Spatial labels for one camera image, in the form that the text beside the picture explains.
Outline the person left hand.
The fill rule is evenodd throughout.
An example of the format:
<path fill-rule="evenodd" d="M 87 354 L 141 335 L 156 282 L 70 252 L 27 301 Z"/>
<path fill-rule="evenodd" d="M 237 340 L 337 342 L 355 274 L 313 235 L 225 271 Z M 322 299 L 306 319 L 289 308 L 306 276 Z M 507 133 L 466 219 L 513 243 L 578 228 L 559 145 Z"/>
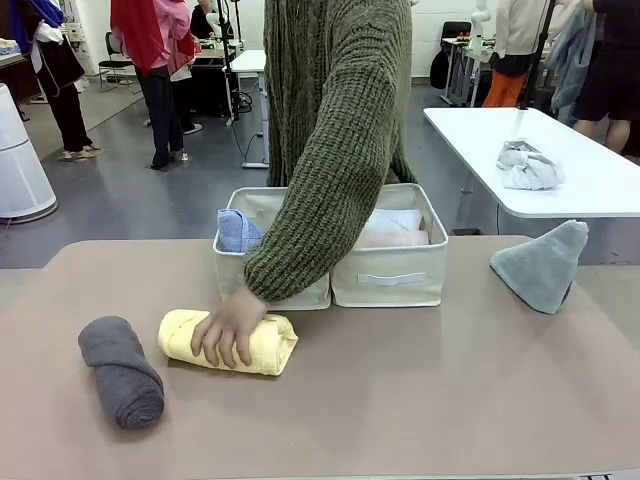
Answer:
<path fill-rule="evenodd" d="M 230 369 L 237 366 L 233 352 L 244 365 L 251 364 L 250 336 L 263 319 L 268 305 L 246 286 L 239 287 L 195 327 L 191 338 L 194 356 L 204 353 L 213 366 L 222 361 Z"/>

